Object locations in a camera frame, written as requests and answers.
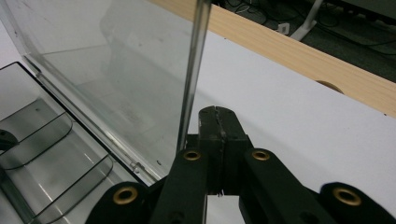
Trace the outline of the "clear grey plastic organizer box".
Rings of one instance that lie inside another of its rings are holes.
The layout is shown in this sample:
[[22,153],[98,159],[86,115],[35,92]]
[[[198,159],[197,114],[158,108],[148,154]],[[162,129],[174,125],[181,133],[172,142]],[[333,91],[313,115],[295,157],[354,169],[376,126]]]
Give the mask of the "clear grey plastic organizer box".
[[0,0],[0,224],[147,224],[184,147],[212,0]]

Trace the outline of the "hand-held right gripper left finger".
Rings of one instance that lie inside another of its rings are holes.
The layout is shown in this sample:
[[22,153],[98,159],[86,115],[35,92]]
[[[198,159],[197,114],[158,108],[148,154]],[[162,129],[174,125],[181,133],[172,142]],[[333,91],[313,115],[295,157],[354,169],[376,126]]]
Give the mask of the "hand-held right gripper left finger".
[[221,164],[223,142],[220,135],[218,110],[215,106],[203,108],[198,113],[198,134],[189,134],[187,148],[196,148],[208,157],[207,189],[209,194],[221,191]]

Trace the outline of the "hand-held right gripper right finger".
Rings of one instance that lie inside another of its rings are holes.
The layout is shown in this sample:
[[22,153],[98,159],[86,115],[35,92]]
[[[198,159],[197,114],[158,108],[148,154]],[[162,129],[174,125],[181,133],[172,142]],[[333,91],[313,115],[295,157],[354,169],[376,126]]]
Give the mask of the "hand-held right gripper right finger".
[[217,115],[223,140],[222,190],[226,195],[238,195],[242,184],[244,154],[250,147],[250,141],[232,110],[219,106]]

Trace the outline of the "white metal stand leg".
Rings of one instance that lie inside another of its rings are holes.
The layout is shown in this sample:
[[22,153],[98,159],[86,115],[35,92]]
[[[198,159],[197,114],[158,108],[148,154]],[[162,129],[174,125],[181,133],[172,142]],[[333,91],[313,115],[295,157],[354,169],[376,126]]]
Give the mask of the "white metal stand leg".
[[304,23],[290,36],[292,39],[301,41],[317,24],[316,16],[324,0],[315,0]]

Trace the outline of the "light wooden table edge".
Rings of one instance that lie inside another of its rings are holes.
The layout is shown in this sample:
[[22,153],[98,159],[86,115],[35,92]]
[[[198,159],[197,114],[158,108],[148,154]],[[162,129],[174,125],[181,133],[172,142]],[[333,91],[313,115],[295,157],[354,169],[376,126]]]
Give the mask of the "light wooden table edge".
[[256,22],[213,6],[208,30],[344,95],[396,118],[396,83],[339,60]]

